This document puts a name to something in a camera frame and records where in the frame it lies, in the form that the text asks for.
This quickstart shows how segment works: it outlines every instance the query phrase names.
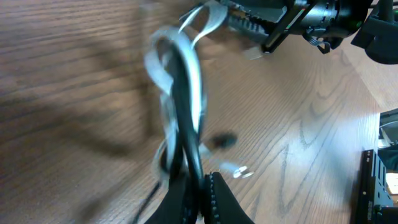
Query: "black wire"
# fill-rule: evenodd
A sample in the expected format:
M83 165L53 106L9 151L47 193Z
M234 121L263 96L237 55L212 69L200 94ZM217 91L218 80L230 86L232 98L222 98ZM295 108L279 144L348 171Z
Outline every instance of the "black wire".
M149 204L150 200L152 200L152 198L155 196L156 192L159 189L160 189L160 182L155 184L154 188L151 190L151 192L149 193L149 195L145 199L144 203L139 208L138 212L136 213L136 216L134 217L134 219L132 220L132 222L130 224L138 224L138 220L139 220L140 215L148 207L148 204Z
M373 4L373 5L371 5L369 8L370 8L370 9L374 9L376 6L377 6L377 4ZM392 6L398 6L398 1L393 2L393 3L392 3Z

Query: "wood grain surface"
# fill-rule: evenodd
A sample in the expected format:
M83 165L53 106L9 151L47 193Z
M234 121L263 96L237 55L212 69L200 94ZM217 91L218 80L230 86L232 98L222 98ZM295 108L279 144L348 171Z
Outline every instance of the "wood grain surface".
M0 8L0 223L127 223L155 179L158 92L142 56L188 1L3 0ZM248 60L221 29L200 41L208 87L204 138L239 141L214 157L256 223L348 223L360 153L380 109L341 49L289 37ZM203 161L204 169L217 170ZM142 222L156 209L156 195Z

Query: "brown tabletop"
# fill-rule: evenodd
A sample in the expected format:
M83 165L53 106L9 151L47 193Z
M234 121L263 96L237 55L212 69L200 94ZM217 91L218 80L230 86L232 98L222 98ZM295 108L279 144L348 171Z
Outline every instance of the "brown tabletop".
M155 183L149 165L163 138L143 50L191 5L2 1L0 223L127 223ZM322 55L301 37L248 60L223 31L198 46L203 138L238 134L215 157L255 171L223 173L242 208L256 223L348 223L360 154L374 148L379 122L357 68L341 49Z

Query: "black device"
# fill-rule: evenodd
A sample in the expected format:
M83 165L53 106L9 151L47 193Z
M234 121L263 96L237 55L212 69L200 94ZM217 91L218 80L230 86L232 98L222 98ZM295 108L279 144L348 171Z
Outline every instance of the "black device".
M289 34L323 54L354 34L352 44L384 64L398 63L398 10L393 0L218 0L233 11L228 25L273 53Z
M387 192L386 167L374 150L362 153L359 195L354 222L357 224L395 224L398 208L394 208Z

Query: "wooden table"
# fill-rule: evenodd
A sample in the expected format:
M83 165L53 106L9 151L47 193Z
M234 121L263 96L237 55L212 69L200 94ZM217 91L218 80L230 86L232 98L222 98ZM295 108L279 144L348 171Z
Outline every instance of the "wooden table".
M149 164L162 140L143 51L190 6L2 1L0 223L127 223L155 183ZM374 148L379 122L357 68L343 50L322 55L301 37L248 60L240 40L220 32L198 47L204 138L239 134L215 157L256 172L224 174L243 209L256 223L348 223L359 157Z

